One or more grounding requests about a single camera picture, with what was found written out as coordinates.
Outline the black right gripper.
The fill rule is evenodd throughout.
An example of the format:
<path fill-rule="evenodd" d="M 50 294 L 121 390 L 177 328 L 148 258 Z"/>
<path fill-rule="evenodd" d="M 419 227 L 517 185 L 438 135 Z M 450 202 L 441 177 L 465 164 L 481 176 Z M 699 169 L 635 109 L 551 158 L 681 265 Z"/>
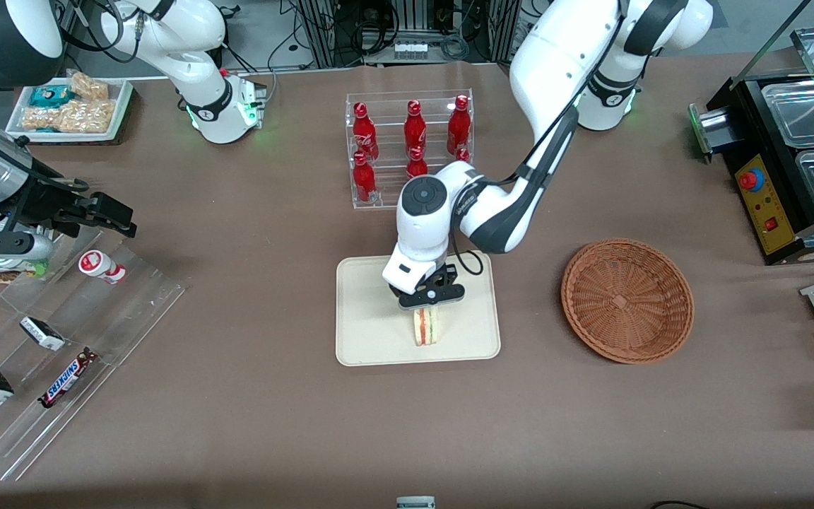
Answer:
<path fill-rule="evenodd" d="M 100 226 L 135 238 L 138 226 L 132 217 L 131 207 L 104 192 L 84 196 L 36 180 L 22 186 L 22 225 L 26 228 L 42 226 L 77 236 L 81 225 Z"/>

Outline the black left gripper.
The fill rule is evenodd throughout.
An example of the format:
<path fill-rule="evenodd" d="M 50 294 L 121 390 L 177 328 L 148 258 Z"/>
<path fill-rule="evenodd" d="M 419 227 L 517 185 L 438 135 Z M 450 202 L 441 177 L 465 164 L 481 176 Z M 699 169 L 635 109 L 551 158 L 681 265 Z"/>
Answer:
<path fill-rule="evenodd" d="M 407 294 L 398 290 L 398 306 L 409 310 L 411 316 L 417 317 L 418 310 L 438 305 L 438 313 L 443 312 L 449 303 L 459 302 L 466 295 L 466 289 L 456 282 L 458 270 L 455 264 L 444 264 L 434 271 L 426 281 L 421 283 L 414 293 Z"/>

